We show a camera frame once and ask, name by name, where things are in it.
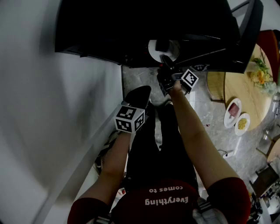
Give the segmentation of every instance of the marble floor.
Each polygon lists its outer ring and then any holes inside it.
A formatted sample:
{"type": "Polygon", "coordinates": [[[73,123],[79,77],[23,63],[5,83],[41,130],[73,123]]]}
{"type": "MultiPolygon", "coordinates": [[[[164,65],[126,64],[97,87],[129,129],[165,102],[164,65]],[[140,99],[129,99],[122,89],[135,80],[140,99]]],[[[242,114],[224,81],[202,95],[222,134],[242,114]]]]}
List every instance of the marble floor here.
{"type": "MultiPolygon", "coordinates": [[[[122,68],[124,95],[143,85],[149,85],[152,88],[151,101],[154,105],[159,105],[168,99],[163,96],[156,78],[157,68],[122,68]]],[[[212,102],[207,87],[207,72],[197,72],[199,77],[194,89],[187,94],[187,99],[196,111],[202,124],[205,126],[215,147],[219,150],[234,151],[234,156],[227,158],[226,161],[242,178],[250,192],[252,188],[249,179],[255,173],[264,169],[267,165],[266,158],[255,150],[258,147],[266,153],[271,142],[263,134],[266,131],[271,137],[277,137],[280,134],[280,116],[278,114],[278,98],[275,96],[272,100],[269,112],[262,123],[255,129],[246,132],[242,136],[236,136],[234,127],[227,129],[224,127],[225,106],[222,103],[212,102]]],[[[161,144],[160,121],[156,120],[155,138],[158,145],[161,144]]],[[[274,167],[280,174],[280,160],[276,158],[274,167]]]]}

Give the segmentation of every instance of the table leg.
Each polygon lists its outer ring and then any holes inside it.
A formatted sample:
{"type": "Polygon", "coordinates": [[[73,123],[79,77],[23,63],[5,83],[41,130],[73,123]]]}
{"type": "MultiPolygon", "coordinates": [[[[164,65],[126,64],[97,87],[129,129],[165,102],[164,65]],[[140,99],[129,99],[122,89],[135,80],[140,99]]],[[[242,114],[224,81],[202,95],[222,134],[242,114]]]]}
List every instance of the table leg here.
{"type": "Polygon", "coordinates": [[[224,100],[225,72],[208,72],[207,85],[214,100],[224,100]]]}
{"type": "Polygon", "coordinates": [[[271,141],[272,144],[275,143],[275,141],[274,141],[268,134],[266,134],[266,136],[267,136],[267,138],[271,141]]]}
{"type": "Polygon", "coordinates": [[[215,103],[223,103],[223,104],[224,104],[224,101],[223,101],[223,100],[212,100],[212,99],[211,99],[211,101],[212,101],[212,102],[215,102],[215,103]]]}
{"type": "Polygon", "coordinates": [[[258,149],[258,148],[256,148],[256,150],[258,151],[258,152],[260,152],[261,154],[263,154],[266,158],[267,158],[267,154],[265,154],[264,152],[262,152],[260,149],[258,149]]]}

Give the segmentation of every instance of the cable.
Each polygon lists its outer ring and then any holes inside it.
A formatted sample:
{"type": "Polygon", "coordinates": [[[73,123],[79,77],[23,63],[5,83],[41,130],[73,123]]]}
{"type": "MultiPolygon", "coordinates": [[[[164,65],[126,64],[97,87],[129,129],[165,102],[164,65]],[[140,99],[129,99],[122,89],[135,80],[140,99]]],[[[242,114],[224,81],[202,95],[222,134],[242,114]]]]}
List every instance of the cable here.
{"type": "Polygon", "coordinates": [[[221,150],[221,149],[218,149],[218,151],[223,151],[226,153],[226,156],[228,156],[228,152],[227,151],[224,151],[224,150],[221,150]]]}

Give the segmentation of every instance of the forearm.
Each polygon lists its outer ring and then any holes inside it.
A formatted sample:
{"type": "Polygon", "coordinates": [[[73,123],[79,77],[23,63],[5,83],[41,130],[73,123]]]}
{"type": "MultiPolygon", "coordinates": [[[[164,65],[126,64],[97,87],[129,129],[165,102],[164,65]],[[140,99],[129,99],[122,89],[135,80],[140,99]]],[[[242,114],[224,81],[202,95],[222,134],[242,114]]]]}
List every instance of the forearm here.
{"type": "Polygon", "coordinates": [[[112,205],[123,179],[129,144],[130,134],[121,133],[107,153],[99,178],[80,198],[96,198],[112,205]]]}
{"type": "Polygon", "coordinates": [[[130,146],[130,133],[122,132],[105,157],[105,162],[101,173],[123,176],[126,165],[126,157],[130,146]]]}
{"type": "Polygon", "coordinates": [[[218,180],[238,177],[217,151],[182,91],[170,94],[185,150],[206,189],[218,180]]]}

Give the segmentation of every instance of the yellow flower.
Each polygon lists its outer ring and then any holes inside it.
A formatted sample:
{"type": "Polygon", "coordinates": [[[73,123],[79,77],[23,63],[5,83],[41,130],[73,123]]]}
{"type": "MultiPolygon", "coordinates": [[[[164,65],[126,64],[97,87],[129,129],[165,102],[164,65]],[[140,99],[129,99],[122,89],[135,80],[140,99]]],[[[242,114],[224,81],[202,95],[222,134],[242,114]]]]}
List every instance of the yellow flower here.
{"type": "Polygon", "coordinates": [[[260,84],[264,84],[264,78],[259,79],[260,84]]]}
{"type": "Polygon", "coordinates": [[[264,75],[264,72],[262,70],[258,70],[257,75],[258,75],[258,78],[261,79],[264,75]]]}

